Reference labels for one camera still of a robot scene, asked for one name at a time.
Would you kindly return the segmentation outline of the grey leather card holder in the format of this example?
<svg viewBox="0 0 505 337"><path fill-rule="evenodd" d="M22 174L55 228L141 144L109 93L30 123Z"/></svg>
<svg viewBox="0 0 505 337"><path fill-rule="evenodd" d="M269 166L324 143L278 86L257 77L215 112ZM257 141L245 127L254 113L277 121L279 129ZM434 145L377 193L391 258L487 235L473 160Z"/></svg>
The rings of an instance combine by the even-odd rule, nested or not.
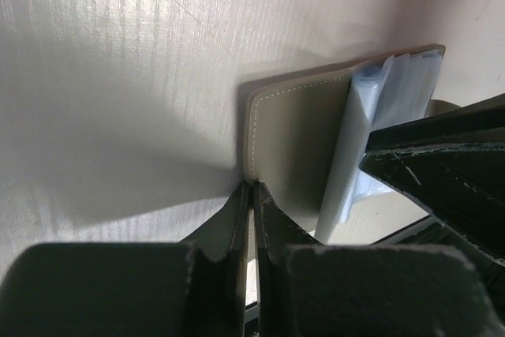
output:
<svg viewBox="0 0 505 337"><path fill-rule="evenodd" d="M451 105L433 92L439 43L262 75L238 89L245 180L319 242L331 241L356 203L390 192L359 169L371 132Z"/></svg>

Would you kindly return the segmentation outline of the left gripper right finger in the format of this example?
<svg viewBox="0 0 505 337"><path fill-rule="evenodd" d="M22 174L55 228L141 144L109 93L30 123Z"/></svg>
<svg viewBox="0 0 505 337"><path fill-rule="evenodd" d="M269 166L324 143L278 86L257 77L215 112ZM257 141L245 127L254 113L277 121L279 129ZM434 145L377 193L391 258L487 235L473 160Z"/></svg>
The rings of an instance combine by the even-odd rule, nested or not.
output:
<svg viewBox="0 0 505 337"><path fill-rule="evenodd" d="M252 192L262 336L497 336L472 262L445 245L322 245Z"/></svg>

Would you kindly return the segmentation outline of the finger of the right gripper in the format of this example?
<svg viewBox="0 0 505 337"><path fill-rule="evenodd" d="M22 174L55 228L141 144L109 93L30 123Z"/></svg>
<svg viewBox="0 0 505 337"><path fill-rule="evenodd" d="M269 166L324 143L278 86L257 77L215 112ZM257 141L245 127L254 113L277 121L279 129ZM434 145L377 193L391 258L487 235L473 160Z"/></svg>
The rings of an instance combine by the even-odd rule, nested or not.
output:
<svg viewBox="0 0 505 337"><path fill-rule="evenodd" d="M372 132L366 152L504 127L504 94L446 113Z"/></svg>
<svg viewBox="0 0 505 337"><path fill-rule="evenodd" d="M504 145L445 143L373 149L360 168L504 263Z"/></svg>

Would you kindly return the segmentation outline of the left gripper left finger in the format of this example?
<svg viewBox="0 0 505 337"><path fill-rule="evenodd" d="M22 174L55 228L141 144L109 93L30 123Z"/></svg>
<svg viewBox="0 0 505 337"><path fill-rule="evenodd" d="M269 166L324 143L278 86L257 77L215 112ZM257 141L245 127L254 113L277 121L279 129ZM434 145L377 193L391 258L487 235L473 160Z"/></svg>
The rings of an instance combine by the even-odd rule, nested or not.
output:
<svg viewBox="0 0 505 337"><path fill-rule="evenodd" d="M249 187L180 242L44 243L1 285L4 336L241 336Z"/></svg>

